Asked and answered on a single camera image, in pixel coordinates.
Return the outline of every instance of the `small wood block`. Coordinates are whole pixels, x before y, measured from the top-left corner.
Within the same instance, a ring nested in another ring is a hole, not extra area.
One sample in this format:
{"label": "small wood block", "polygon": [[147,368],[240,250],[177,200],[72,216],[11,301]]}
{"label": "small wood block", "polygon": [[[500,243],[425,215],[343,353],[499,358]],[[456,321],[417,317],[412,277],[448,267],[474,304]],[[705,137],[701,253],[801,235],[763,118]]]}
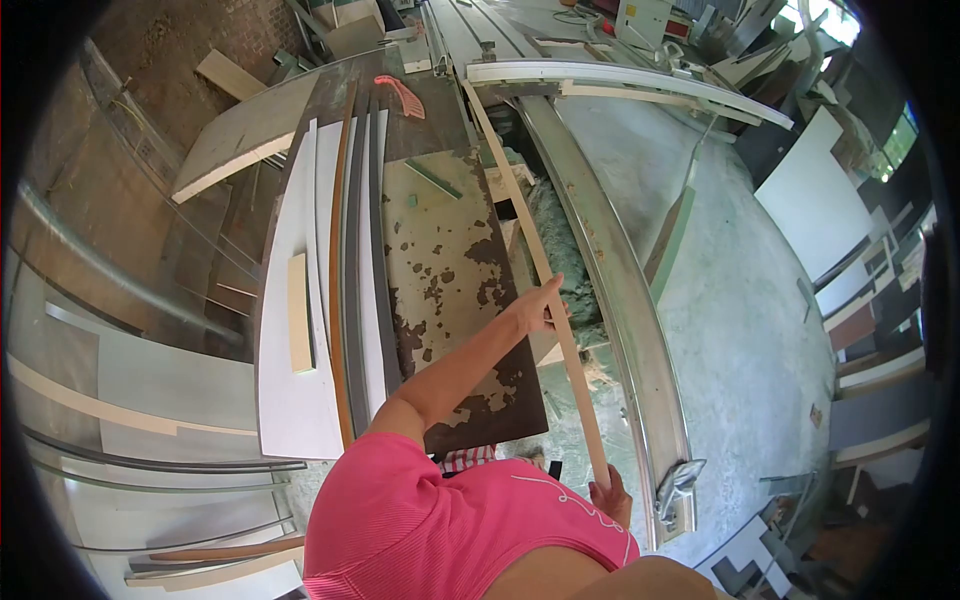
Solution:
{"label": "small wood block", "polygon": [[313,371],[310,316],[307,312],[306,254],[287,261],[287,324],[290,328],[290,367],[293,372]]}

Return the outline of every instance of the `woman's right hand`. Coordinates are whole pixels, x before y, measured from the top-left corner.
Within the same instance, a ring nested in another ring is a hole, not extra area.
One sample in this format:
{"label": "woman's right hand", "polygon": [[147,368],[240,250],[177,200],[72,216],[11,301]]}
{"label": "woman's right hand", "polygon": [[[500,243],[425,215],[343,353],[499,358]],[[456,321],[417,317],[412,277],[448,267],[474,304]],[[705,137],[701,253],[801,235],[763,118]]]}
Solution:
{"label": "woman's right hand", "polygon": [[607,471],[610,472],[611,488],[602,490],[595,481],[589,482],[590,502],[630,531],[630,513],[634,508],[634,498],[623,489],[623,478],[616,468],[607,464]]}
{"label": "woman's right hand", "polygon": [[[522,296],[514,300],[504,312],[516,315],[520,327],[525,333],[533,333],[541,329],[554,329],[553,318],[547,304],[554,294],[560,290],[564,282],[564,274],[557,273],[550,280],[540,287],[527,290]],[[566,316],[570,316],[570,311],[566,310]]]}

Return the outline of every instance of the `metal pipe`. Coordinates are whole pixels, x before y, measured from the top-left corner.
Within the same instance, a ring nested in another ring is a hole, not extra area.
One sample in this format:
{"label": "metal pipe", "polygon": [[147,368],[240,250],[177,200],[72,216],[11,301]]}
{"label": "metal pipe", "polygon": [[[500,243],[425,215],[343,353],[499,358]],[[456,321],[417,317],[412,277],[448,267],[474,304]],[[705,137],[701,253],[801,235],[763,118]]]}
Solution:
{"label": "metal pipe", "polygon": [[101,255],[87,244],[83,238],[77,235],[76,232],[70,229],[28,182],[21,181],[17,186],[17,192],[24,205],[30,209],[54,237],[59,239],[62,244],[69,248],[74,254],[82,258],[86,264],[115,283],[117,287],[133,294],[152,307],[177,317],[185,323],[208,329],[232,344],[240,345],[243,343],[243,336],[236,331],[216,324],[204,315],[161,296],[147,285],[132,278],[108,258]]}

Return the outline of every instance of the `white panel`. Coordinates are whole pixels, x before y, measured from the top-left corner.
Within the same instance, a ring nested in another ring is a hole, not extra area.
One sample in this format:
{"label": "white panel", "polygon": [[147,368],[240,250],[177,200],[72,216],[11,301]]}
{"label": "white panel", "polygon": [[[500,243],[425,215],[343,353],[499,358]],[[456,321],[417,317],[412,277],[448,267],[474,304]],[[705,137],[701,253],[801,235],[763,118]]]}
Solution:
{"label": "white panel", "polygon": [[[380,169],[380,189],[383,189],[383,153],[387,141],[387,117],[389,111],[380,110],[377,118],[377,164]],[[360,178],[360,322],[363,331],[364,374],[367,377],[367,403],[371,418],[387,401],[387,383],[383,374],[383,347],[380,341],[379,321],[376,314],[376,294],[373,290],[373,248],[370,233],[370,143],[364,144],[363,175]]]}
{"label": "white panel", "polygon": [[871,229],[873,220],[830,154],[842,129],[820,107],[756,199],[800,258],[810,280],[837,264]]}
{"label": "white panel", "polygon": [[816,294],[820,314],[828,315],[847,303],[863,286],[870,283],[870,276],[863,262],[856,260]]}
{"label": "white panel", "polygon": [[46,311],[100,336],[97,399],[166,419],[256,430],[253,365],[144,340],[52,302]]}
{"label": "white panel", "polygon": [[[337,419],[337,404],[333,391],[333,372],[330,367],[325,320],[317,302],[320,282],[314,276],[308,280],[310,315],[313,325],[314,371],[293,373],[290,369],[289,329],[287,325],[287,260],[294,254],[307,251],[307,262],[320,262],[317,272],[324,278],[324,230],[317,221],[317,244],[311,256],[312,245],[307,244],[307,221],[316,220],[311,208],[320,212],[318,185],[330,181],[336,161],[333,152],[322,155],[328,171],[317,171],[315,154],[318,148],[328,148],[329,141],[339,140],[341,124],[335,123],[316,131],[311,125],[297,151],[284,192],[283,202],[276,217],[276,228],[263,292],[263,308],[257,349],[256,392],[260,427],[260,447],[268,456],[305,459],[336,459],[344,452]],[[314,273],[311,268],[307,277]]]}

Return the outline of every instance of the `worn wooden tabletop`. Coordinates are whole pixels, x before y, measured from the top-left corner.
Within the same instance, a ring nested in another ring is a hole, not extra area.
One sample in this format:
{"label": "worn wooden tabletop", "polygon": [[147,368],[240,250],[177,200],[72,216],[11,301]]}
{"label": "worn wooden tabletop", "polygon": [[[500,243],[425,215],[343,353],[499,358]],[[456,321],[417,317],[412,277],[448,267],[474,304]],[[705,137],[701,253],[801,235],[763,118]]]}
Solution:
{"label": "worn wooden tabletop", "polygon": [[[351,81],[359,83],[358,93],[370,93],[381,108],[390,110],[384,149],[384,243],[389,247],[385,252],[397,355],[406,378],[453,350],[516,299],[503,236],[477,150],[469,145],[452,79],[430,71],[405,75],[396,48],[321,68],[324,72],[307,102],[287,164],[293,164],[311,120],[323,127],[343,118]],[[373,82],[377,75],[402,80],[422,101],[426,118],[403,116],[393,88]],[[411,157],[459,186],[463,198],[454,201],[405,167],[403,160]],[[288,171],[284,169],[280,189],[286,188]],[[411,195],[417,196],[416,205],[411,204]],[[282,195],[267,235],[264,266],[280,203]],[[524,340],[449,419],[427,432],[426,450],[496,444],[546,429],[537,370]]]}

